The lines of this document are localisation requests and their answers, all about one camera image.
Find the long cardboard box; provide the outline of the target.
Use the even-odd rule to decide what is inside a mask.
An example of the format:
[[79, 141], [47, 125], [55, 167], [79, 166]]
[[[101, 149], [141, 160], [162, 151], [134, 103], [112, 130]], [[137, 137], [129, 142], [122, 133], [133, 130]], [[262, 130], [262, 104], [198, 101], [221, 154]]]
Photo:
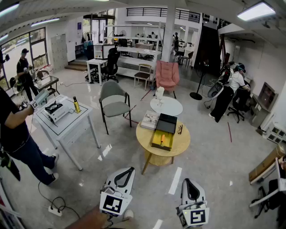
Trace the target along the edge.
[[275, 166], [276, 158], [280, 159], [285, 155], [286, 152], [284, 147], [280, 144], [277, 144], [272, 152], [248, 174], [248, 180], [250, 184], [254, 184], [259, 179], [261, 179], [264, 174], [269, 172]]

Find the wooden chair brown seat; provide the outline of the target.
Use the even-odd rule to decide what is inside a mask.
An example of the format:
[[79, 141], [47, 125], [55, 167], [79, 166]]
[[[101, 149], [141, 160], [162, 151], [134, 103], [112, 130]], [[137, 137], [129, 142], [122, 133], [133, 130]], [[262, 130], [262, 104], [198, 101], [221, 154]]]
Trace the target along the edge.
[[138, 84], [139, 84], [139, 80], [145, 80], [144, 90], [146, 90], [147, 85], [150, 84], [150, 79], [151, 79], [151, 65], [139, 64], [139, 70], [134, 75], [134, 85], [136, 83], [136, 80], [138, 80]]

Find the yellow and black toolbox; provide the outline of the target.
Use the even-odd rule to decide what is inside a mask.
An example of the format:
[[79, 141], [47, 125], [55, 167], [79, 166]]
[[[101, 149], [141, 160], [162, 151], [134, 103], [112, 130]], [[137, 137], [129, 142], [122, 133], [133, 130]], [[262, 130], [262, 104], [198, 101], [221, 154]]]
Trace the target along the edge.
[[[166, 151], [171, 151], [173, 138], [176, 132], [176, 125], [177, 117], [161, 113], [151, 140], [151, 146]], [[162, 134], [165, 134], [165, 142], [163, 147], [160, 146]]]

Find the black office chair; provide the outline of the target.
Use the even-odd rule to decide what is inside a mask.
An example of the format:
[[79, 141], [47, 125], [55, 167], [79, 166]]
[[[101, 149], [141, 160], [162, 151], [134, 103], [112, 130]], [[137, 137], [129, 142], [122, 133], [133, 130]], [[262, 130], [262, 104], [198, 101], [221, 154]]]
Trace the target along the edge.
[[[270, 180], [268, 194], [273, 193], [276, 189], [278, 189], [278, 180], [277, 179]], [[281, 205], [281, 202], [284, 200], [286, 200], [286, 195], [283, 192], [277, 192], [269, 199], [259, 203], [259, 210], [258, 213], [254, 216], [254, 218], [256, 219], [263, 210], [267, 212], [268, 210], [274, 210], [278, 208]]]
[[114, 80], [118, 83], [118, 79], [116, 78], [116, 73], [118, 71], [118, 59], [120, 57], [120, 52], [117, 50], [117, 48], [111, 48], [109, 50], [107, 63], [102, 68], [104, 77], [106, 80]]
[[232, 106], [228, 107], [228, 110], [231, 110], [227, 113], [227, 116], [229, 114], [235, 114], [237, 116], [237, 123], [240, 122], [240, 117], [242, 118], [242, 121], [245, 120], [244, 113], [249, 111], [249, 106], [246, 105], [247, 100], [250, 97], [250, 91], [244, 90], [244, 89], [237, 89], [236, 95], [232, 99]]

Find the person's left forearm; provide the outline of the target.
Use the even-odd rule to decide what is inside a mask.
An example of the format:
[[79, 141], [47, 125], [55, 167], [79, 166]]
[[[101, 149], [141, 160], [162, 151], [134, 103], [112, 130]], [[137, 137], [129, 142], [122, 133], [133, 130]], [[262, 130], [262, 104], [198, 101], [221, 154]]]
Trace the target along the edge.
[[99, 205], [65, 229], [102, 229], [109, 215], [101, 213]]

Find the large window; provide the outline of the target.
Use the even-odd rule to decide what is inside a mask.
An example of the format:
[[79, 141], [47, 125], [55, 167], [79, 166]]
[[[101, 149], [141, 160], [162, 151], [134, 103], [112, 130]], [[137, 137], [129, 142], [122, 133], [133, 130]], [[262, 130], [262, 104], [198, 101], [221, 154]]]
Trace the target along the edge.
[[21, 51], [28, 50], [26, 59], [35, 69], [41, 69], [49, 64], [46, 45], [46, 28], [42, 27], [26, 34], [22, 34], [0, 46], [2, 53], [8, 54], [10, 60], [3, 64], [0, 74], [0, 86], [4, 90], [10, 88], [9, 80], [16, 76], [16, 65], [21, 56]]

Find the grey locker cabinet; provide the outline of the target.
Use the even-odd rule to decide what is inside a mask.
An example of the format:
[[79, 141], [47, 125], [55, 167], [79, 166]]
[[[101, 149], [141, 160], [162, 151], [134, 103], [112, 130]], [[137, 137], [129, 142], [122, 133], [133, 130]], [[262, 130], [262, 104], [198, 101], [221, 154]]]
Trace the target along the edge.
[[51, 53], [53, 72], [59, 72], [68, 65], [66, 35], [51, 38]]

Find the person's white shoe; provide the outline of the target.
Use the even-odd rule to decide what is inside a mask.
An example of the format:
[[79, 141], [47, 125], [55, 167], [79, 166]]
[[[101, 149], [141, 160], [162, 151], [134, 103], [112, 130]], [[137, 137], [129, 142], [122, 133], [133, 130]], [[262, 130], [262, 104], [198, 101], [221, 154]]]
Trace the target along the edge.
[[124, 213], [124, 217], [123, 219], [126, 221], [126, 220], [132, 220], [134, 218], [134, 213], [132, 210], [128, 209], [125, 211]]

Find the person's khaki trousers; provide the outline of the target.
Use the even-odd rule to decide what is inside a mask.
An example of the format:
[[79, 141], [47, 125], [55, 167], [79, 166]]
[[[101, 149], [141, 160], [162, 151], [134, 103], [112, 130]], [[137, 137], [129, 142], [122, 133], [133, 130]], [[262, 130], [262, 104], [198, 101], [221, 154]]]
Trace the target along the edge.
[[107, 229], [138, 229], [134, 218], [126, 218]]

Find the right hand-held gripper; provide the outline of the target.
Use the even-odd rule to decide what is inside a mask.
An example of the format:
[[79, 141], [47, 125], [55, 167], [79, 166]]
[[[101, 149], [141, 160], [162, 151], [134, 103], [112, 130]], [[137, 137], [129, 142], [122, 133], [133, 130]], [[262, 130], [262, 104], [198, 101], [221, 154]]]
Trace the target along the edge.
[[204, 189], [196, 181], [185, 178], [181, 189], [183, 205], [176, 208], [183, 229], [201, 227], [208, 223], [210, 208], [205, 199]]

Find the illustrated book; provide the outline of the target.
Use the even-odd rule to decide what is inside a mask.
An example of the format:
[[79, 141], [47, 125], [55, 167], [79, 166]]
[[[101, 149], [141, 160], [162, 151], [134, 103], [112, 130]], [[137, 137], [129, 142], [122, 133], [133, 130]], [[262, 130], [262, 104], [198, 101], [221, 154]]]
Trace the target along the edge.
[[140, 126], [146, 129], [155, 130], [159, 117], [160, 117], [159, 113], [147, 110], [146, 114], [144, 115], [141, 121]]

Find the wooden steps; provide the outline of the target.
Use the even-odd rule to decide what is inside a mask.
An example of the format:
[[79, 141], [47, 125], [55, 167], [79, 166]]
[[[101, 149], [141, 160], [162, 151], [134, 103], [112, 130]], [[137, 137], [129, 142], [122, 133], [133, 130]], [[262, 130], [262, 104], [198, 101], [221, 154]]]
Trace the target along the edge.
[[86, 62], [76, 60], [68, 62], [68, 65], [66, 65], [64, 68], [81, 72], [87, 71], [88, 69]]

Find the white metal rack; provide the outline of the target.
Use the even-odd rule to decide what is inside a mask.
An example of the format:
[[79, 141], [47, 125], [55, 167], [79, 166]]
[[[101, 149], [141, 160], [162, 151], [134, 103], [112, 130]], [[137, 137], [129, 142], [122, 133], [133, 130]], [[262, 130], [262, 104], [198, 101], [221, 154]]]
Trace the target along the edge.
[[14, 211], [0, 179], [0, 223], [5, 229], [25, 229], [21, 216]]

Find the white cube shelf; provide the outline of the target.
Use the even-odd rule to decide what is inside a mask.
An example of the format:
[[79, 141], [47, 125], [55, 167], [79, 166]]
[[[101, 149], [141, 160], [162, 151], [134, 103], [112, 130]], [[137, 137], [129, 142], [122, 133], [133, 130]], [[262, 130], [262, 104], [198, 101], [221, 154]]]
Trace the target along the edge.
[[93, 45], [93, 52], [95, 59], [107, 59], [109, 50], [115, 48], [114, 44], [96, 44]]

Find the round white table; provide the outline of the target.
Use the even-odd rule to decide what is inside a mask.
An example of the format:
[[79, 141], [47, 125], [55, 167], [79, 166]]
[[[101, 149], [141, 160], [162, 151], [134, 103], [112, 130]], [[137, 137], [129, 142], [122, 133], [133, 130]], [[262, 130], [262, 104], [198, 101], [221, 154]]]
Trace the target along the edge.
[[157, 106], [158, 100], [152, 99], [150, 101], [150, 107], [156, 112], [156, 113], [163, 113], [170, 116], [178, 116], [183, 111], [183, 106], [180, 102], [178, 102], [176, 99], [171, 97], [163, 96], [162, 98], [162, 106]]

